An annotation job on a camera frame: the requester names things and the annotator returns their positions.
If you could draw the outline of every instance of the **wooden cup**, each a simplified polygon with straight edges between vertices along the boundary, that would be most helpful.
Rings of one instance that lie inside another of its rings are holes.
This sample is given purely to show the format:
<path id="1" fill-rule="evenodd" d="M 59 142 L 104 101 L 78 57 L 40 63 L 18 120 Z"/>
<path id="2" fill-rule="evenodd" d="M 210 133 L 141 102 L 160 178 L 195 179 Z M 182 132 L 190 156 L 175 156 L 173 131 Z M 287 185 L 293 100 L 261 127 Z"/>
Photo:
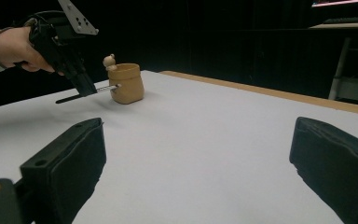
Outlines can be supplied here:
<path id="1" fill-rule="evenodd" d="M 144 98 L 145 89 L 138 64 L 117 64 L 116 70 L 108 70 L 108 77 L 110 86 L 121 85 L 110 92 L 116 102 L 127 105 Z"/>

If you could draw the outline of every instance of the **black background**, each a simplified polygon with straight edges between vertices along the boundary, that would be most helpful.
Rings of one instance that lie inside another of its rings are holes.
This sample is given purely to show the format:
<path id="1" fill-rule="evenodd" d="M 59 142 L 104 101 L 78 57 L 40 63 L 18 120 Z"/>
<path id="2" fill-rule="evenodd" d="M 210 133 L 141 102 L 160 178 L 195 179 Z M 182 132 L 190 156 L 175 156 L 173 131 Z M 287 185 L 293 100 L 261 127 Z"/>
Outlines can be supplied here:
<path id="1" fill-rule="evenodd" d="M 74 0 L 100 30 L 83 40 L 94 82 L 107 79 L 102 60 L 138 63 L 142 70 L 172 70 L 326 98 L 344 36 L 275 35 L 330 18 L 358 16 L 358 6 L 311 8 L 298 0 Z M 0 1 L 0 29 L 58 1 Z M 249 31 L 263 30 L 253 34 Z M 358 39 L 353 41 L 358 46 Z M 345 73 L 358 76 L 358 52 Z M 72 89 L 65 77 L 10 68 L 0 73 L 0 105 Z"/>

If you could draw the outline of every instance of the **human hand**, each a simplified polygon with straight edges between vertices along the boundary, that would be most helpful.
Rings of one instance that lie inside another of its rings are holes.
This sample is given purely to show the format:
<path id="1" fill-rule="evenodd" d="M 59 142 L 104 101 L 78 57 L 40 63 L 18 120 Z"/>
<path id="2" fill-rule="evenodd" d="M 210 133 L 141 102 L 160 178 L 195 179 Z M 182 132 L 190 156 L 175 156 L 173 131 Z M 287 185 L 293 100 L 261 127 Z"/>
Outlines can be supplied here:
<path id="1" fill-rule="evenodd" d="M 20 27 L 0 34 L 0 64 L 9 68 L 14 67 L 14 63 L 22 63 L 21 67 L 29 72 L 40 69 L 54 72 L 53 67 L 33 48 L 29 41 L 30 31 L 31 27 Z"/>

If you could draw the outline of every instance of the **white mounting plate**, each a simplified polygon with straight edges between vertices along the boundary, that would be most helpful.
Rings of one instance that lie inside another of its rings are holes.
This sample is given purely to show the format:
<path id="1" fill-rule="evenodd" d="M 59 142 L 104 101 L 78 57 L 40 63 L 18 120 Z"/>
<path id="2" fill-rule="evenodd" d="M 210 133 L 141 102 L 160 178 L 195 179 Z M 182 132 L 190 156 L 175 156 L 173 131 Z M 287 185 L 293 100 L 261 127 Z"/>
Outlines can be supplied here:
<path id="1" fill-rule="evenodd" d="M 58 0 L 63 12 L 71 22 L 75 32 L 83 35 L 97 35 L 98 29 L 87 20 L 85 16 L 75 7 L 75 5 L 69 0 Z"/>

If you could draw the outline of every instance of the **wooden table edge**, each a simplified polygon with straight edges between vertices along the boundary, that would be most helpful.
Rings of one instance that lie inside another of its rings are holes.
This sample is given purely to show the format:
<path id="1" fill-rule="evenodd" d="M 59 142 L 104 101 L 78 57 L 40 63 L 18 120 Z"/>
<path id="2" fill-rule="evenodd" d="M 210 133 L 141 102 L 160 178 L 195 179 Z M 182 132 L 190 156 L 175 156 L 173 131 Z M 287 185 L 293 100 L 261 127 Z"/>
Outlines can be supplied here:
<path id="1" fill-rule="evenodd" d="M 173 71 L 162 71 L 160 73 L 163 75 L 167 75 L 167 76 L 186 78 L 186 79 L 190 79 L 190 80 L 195 80 L 195 81 L 210 83 L 210 84 L 214 84 L 214 85 L 235 88 L 235 89 L 244 90 L 244 91 L 252 91 L 252 92 L 257 92 L 257 93 L 261 93 L 261 94 L 265 94 L 265 95 L 269 95 L 269 96 L 280 97 L 283 99 L 298 101 L 298 102 L 311 104 L 311 105 L 319 105 L 319 106 L 324 106 L 324 107 L 328 107 L 328 108 L 333 108 L 336 110 L 343 110 L 343 111 L 348 111 L 348 112 L 358 114 L 358 105 L 354 105 L 354 104 L 343 103 L 343 102 L 338 102 L 338 101 L 333 101 L 333 100 L 328 100 L 328 99 L 322 99 L 322 98 L 317 98 L 317 97 L 312 97 L 312 96 L 307 96 L 307 95 L 301 95 L 301 94 L 296 94 L 296 93 L 291 93 L 291 92 L 286 92 L 286 91 L 275 91 L 275 90 L 256 87 L 256 86 L 250 86 L 250 85 L 245 85 L 245 84 L 240 84 L 240 83 L 235 83 L 235 82 L 230 82 L 230 81 L 225 81 L 225 80 L 220 80 L 220 79 L 215 79 L 215 78 L 209 78 L 209 77 L 199 77 L 199 76 L 194 76 L 194 75 L 179 73 L 179 72 L 173 72 Z"/>

